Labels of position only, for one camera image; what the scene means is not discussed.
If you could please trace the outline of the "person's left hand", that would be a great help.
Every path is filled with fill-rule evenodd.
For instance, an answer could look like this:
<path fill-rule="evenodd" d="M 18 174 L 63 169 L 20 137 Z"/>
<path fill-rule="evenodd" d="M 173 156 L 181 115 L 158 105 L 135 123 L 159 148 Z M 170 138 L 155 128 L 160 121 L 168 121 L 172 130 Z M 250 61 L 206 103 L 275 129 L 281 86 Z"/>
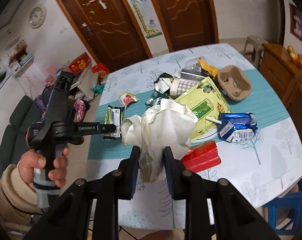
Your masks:
<path fill-rule="evenodd" d="M 53 166 L 54 169 L 48 174 L 48 178 L 55 183 L 59 188 L 64 187 L 66 184 L 67 166 L 69 155 L 69 148 L 66 146 L 63 150 L 62 156 L 54 159 Z M 46 158 L 36 153 L 34 150 L 29 150 L 24 153 L 19 161 L 18 170 L 20 177 L 24 182 L 26 182 L 33 190 L 35 187 L 33 185 L 34 169 L 44 169 L 46 166 Z"/>

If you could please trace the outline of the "beige sleeve forearm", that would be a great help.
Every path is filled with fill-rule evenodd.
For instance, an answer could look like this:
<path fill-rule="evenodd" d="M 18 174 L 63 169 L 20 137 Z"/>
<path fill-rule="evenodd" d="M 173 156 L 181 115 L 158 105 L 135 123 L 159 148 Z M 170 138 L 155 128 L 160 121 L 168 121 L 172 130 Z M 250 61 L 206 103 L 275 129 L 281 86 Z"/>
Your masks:
<path fill-rule="evenodd" d="M 9 165 L 0 179 L 1 227 L 10 239 L 23 239 L 36 214 L 40 209 L 34 189 L 23 181 L 18 165 Z"/>

